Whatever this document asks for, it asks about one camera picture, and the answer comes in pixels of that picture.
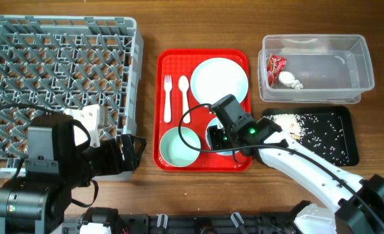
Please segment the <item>mint green bowl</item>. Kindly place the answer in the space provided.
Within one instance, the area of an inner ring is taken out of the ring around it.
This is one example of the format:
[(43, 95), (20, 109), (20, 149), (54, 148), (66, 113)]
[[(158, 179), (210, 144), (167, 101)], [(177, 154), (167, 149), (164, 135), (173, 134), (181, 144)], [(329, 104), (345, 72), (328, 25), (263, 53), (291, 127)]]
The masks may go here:
[[(201, 148), (201, 141), (193, 130), (182, 127), (182, 137), (194, 148)], [(199, 151), (189, 148), (181, 140), (178, 127), (173, 127), (163, 134), (160, 140), (159, 151), (162, 158), (174, 167), (186, 167), (194, 163), (200, 154)]]

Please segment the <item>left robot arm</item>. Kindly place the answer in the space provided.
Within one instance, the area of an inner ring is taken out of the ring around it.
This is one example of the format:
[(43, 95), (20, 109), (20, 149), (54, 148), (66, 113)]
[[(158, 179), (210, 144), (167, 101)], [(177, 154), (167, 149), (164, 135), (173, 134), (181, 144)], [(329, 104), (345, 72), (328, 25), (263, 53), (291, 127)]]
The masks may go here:
[(102, 140), (98, 147), (87, 138), (76, 144), (74, 129), (84, 134), (83, 124), (66, 114), (47, 114), (33, 119), (28, 129), (26, 159), (0, 187), (0, 233), (50, 233), (64, 220), (70, 204), (87, 207), (72, 197), (77, 187), (94, 187), (97, 176), (133, 172), (140, 164), (146, 140), (124, 134), (118, 140)]

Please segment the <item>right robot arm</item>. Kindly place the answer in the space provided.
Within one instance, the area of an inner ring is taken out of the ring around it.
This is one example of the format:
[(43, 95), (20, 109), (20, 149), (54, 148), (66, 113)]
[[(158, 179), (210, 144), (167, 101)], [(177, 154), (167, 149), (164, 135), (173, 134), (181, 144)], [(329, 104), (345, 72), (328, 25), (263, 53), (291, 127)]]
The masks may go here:
[(293, 219), (298, 231), (384, 233), (384, 177), (365, 179), (327, 162), (268, 118), (255, 121), (232, 94), (209, 108), (224, 127), (229, 151), (283, 172), (323, 203), (302, 206)]

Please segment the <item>small light blue bowl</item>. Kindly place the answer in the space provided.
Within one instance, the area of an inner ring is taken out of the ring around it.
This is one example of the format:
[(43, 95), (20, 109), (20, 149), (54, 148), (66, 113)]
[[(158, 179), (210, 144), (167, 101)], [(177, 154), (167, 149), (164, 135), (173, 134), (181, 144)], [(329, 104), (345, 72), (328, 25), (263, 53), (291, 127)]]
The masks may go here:
[(225, 129), (220, 128), (217, 118), (213, 118), (207, 125), (205, 140), (210, 150), (220, 150), (220, 152), (217, 152), (218, 155), (232, 157), (236, 156), (238, 153), (238, 151), (235, 151), (234, 153), (232, 151), (225, 151), (225, 149), (232, 148), (232, 145), (227, 137)]

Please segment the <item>food scraps with rice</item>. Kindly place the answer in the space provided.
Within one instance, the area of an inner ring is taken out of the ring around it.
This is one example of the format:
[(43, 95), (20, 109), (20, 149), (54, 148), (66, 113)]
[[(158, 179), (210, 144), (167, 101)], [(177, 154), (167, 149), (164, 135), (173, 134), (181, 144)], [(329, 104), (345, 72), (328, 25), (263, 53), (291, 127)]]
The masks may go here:
[(273, 120), (291, 137), (336, 166), (351, 163), (339, 114), (274, 114)]

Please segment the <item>red snack wrapper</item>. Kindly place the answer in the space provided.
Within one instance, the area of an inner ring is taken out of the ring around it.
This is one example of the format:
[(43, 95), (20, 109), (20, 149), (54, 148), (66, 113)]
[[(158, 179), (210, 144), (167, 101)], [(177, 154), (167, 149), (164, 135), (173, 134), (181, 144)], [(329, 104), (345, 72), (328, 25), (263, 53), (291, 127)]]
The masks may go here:
[(273, 54), (270, 55), (266, 65), (268, 84), (270, 87), (273, 87), (276, 84), (278, 76), (284, 69), (286, 63), (286, 58)]

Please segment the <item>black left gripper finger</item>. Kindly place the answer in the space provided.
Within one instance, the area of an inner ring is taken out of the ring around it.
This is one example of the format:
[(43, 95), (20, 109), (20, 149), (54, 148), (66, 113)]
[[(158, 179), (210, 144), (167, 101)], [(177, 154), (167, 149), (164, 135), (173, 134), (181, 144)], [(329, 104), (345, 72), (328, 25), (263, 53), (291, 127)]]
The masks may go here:
[(142, 154), (146, 148), (146, 139), (131, 135), (131, 142), (133, 147), (133, 169), (137, 169), (140, 166)]
[(131, 134), (121, 135), (120, 137), (123, 159), (127, 163), (133, 163), (136, 159), (134, 136)]

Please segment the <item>white tissue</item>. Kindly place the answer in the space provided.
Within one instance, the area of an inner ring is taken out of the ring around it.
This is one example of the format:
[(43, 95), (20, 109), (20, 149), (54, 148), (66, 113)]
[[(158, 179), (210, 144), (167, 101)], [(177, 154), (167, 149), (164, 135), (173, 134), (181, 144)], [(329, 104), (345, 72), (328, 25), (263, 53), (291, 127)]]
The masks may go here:
[(282, 71), (278, 77), (281, 84), (293, 89), (304, 88), (303, 84), (295, 78), (295, 76), (289, 71)]

